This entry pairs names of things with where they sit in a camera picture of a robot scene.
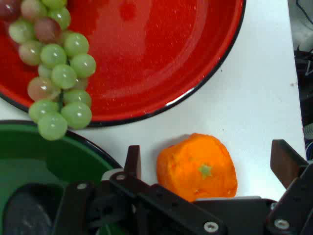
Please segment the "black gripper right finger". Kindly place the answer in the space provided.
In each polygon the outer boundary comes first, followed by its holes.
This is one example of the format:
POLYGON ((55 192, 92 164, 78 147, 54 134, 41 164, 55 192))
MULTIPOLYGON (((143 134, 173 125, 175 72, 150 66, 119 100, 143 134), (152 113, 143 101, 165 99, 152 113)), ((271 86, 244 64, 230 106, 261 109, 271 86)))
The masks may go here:
POLYGON ((273 140, 270 168, 286 191, 272 207, 266 228, 272 235, 313 233, 313 164, 285 140, 273 140))

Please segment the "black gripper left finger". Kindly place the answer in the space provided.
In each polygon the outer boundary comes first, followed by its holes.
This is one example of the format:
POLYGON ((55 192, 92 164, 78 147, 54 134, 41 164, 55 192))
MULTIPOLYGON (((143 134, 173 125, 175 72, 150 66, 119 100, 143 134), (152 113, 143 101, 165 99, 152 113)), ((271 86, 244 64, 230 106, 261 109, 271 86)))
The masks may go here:
POLYGON ((128 148, 125 166, 94 185, 70 184, 52 229, 55 235, 91 235, 109 225, 124 225, 134 235, 224 235, 226 225, 213 214, 158 184, 141 180, 140 147, 128 148))

